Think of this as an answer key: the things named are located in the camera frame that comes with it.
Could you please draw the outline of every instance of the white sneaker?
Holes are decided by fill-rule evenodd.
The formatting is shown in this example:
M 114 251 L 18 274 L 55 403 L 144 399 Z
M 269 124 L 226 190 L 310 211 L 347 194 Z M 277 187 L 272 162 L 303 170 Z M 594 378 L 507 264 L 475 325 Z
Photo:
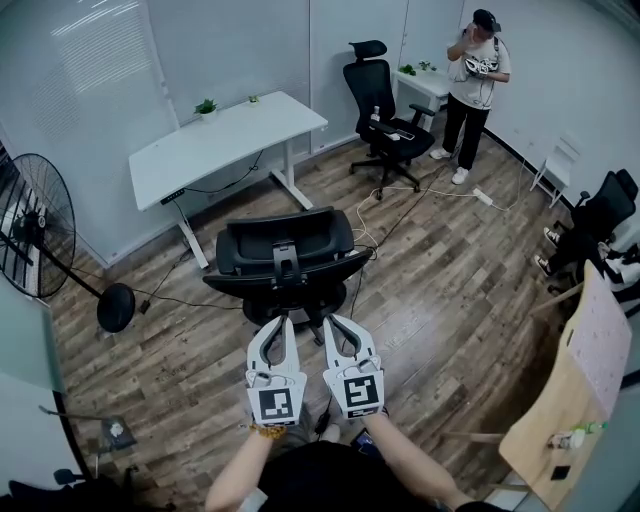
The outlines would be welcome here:
M 335 423 L 327 426 L 327 430 L 320 436 L 320 441 L 329 441 L 330 443 L 340 441 L 340 427 Z
M 451 182 L 454 185 L 462 185 L 464 183 L 464 180 L 467 179 L 467 176 L 469 176 L 469 171 L 462 167 L 458 167 L 456 173 L 451 178 Z
M 544 236 L 549 242 L 553 244 L 553 246 L 557 249 L 558 243 L 560 242 L 560 235 L 558 233 L 554 233 L 549 228 L 544 228 Z
M 429 153 L 429 156 L 434 160 L 442 160 L 443 158 L 449 158 L 451 153 L 446 151 L 444 148 L 438 148 Z

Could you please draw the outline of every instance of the black shirt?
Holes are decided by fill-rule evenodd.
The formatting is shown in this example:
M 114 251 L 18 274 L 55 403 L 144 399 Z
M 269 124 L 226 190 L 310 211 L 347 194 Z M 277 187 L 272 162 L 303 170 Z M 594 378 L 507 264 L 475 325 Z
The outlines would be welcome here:
M 260 478 L 268 496 L 261 512 L 296 510 L 393 510 L 437 509 L 415 498 L 379 459 L 349 446 L 309 443 L 268 462 Z M 457 512 L 497 512 L 486 503 L 468 503 Z

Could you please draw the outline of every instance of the man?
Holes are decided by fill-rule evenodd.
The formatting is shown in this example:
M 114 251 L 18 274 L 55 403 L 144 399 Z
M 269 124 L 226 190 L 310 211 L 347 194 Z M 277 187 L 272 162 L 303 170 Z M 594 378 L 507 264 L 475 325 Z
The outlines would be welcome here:
M 309 442 L 308 433 L 304 433 L 310 426 L 309 420 L 303 409 L 300 425 L 290 428 L 286 437 L 280 439 L 285 441 L 280 449 L 289 450 L 272 460 L 269 455 L 274 438 L 284 433 L 284 427 L 253 425 L 254 432 L 211 486 L 205 512 L 436 512 L 430 504 L 434 500 L 458 512 L 501 510 L 474 502 L 464 494 L 451 475 L 407 439 L 383 413 L 366 416 L 362 421 L 384 461 L 337 444 L 337 425 L 330 425 L 326 437 L 319 442 Z
M 460 40 L 447 50 L 447 57 L 453 62 L 447 125 L 442 147 L 434 149 L 430 156 L 435 160 L 451 156 L 466 119 L 458 169 L 451 179 L 456 185 L 464 183 L 473 166 L 482 129 L 491 111 L 495 83 L 508 83 L 511 76 L 509 53 L 495 36 L 500 30 L 495 16 L 479 9 Z

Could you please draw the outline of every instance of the black fan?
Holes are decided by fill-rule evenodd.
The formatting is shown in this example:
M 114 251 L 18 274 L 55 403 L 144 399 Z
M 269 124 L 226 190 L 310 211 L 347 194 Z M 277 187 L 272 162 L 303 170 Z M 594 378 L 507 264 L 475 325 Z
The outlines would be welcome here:
M 119 332 L 131 321 L 135 296 L 124 284 L 103 293 L 70 269 L 76 251 L 76 220 L 69 191 L 49 160 L 20 155 L 0 167 L 0 268 L 22 293 L 45 298 L 56 293 L 67 276 L 95 295 L 98 323 Z

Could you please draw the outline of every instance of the shoe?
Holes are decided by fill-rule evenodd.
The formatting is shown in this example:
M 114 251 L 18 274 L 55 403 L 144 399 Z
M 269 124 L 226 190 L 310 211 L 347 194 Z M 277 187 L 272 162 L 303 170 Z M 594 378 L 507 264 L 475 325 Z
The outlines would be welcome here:
M 320 436 L 320 441 L 329 441 L 330 443 L 337 443 L 340 441 L 340 427 L 335 423 L 332 423 Z
M 551 242 L 553 246 L 557 249 L 558 242 L 560 242 L 560 235 L 558 233 L 551 231 L 549 228 L 544 228 L 543 231 L 544 231 L 545 238 L 549 240 L 549 242 Z
M 547 260 L 542 259 L 540 256 L 536 254 L 533 257 L 533 261 L 535 261 L 536 265 L 538 265 L 540 269 L 544 272 L 544 275 L 546 275 L 547 277 L 551 277 L 553 275 L 553 272 L 551 272 L 551 269 L 549 268 L 549 262 Z
M 451 156 L 451 153 L 449 153 L 444 148 L 438 148 L 429 153 L 429 156 L 434 160 L 442 160 L 443 158 L 449 158 Z
M 464 183 L 464 180 L 467 179 L 467 176 L 469 176 L 469 171 L 462 167 L 458 167 L 456 173 L 451 178 L 451 182 L 454 185 L 462 185 Z

